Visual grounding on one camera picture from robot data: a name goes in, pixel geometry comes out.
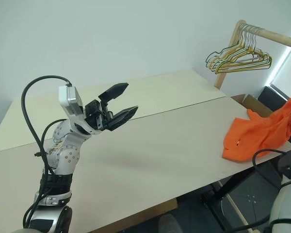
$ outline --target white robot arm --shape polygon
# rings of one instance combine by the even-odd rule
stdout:
[[[41,79],[44,78],[38,78],[28,86]],[[24,90],[25,94],[29,89],[28,86]],[[81,145],[91,135],[97,135],[103,130],[115,130],[135,114],[138,106],[122,110],[114,116],[107,108],[108,101],[121,95],[127,86],[128,83],[112,86],[99,95],[100,102],[93,100],[86,105],[85,109],[77,89],[70,82],[59,88],[60,105],[68,119],[57,125],[50,147],[44,150],[42,146],[41,151],[36,154],[44,160],[45,168],[40,181],[40,189],[35,194],[34,204],[24,216],[24,232],[34,232],[33,229],[35,229],[43,233],[68,233],[72,209],[66,204],[71,198],[72,175],[80,158]],[[25,109],[25,119],[28,119],[24,101],[22,101],[22,107],[23,110]]]

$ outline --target floor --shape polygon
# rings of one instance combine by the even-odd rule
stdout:
[[[280,184],[280,178],[270,163],[262,164],[261,168],[274,182]],[[230,193],[238,208],[249,223],[269,215],[276,198],[277,190],[268,184],[259,174],[254,173]],[[180,224],[183,233],[221,233],[222,230],[212,216],[210,210],[202,202],[200,195],[178,199],[179,207],[169,213]],[[222,211],[233,227],[242,226],[228,200],[221,203]],[[159,217],[152,218],[139,225],[126,229],[125,233],[158,233]],[[259,227],[263,232],[264,224]]]

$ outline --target clothes rack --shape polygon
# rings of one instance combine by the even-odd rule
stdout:
[[[229,42],[229,45],[228,45],[229,47],[233,46],[233,45],[236,45],[238,43],[238,41],[239,41],[238,30],[239,30],[240,26],[243,25],[243,24],[250,25],[250,24],[247,24],[245,20],[239,20],[236,23],[234,32],[232,34],[232,38],[231,38],[231,40]],[[252,30],[251,27],[243,27],[242,31],[246,31],[246,32],[249,32],[249,33],[252,33],[252,34],[261,36],[263,38],[266,38],[266,39],[275,41],[277,43],[280,43],[280,44],[283,44],[283,45],[291,47],[291,37],[288,37],[288,36],[285,36],[285,35],[274,33],[274,32],[268,31],[266,29],[260,29],[258,31],[254,31],[254,30]],[[218,88],[218,89],[221,88],[225,76],[226,76],[226,73],[220,73],[220,74],[217,75],[217,79],[216,79],[215,84],[214,84],[214,86],[216,88]]]

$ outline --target white wall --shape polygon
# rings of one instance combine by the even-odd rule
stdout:
[[[291,97],[291,53],[276,75],[272,84],[287,96]]]
[[[229,43],[239,19],[291,35],[291,0],[0,0],[0,121],[41,75],[83,87],[195,67],[213,82],[205,58]],[[274,61],[284,49],[258,45]],[[257,95],[269,73],[228,74],[222,90]],[[59,83],[41,82],[31,93]]]

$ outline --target table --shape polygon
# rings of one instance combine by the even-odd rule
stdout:
[[[135,118],[86,141],[71,186],[70,233],[90,232],[251,167],[221,157],[234,117],[247,118],[245,108],[222,96]],[[289,143],[281,148],[289,149]],[[36,150],[28,144],[0,151],[0,232],[21,228],[41,177]]]

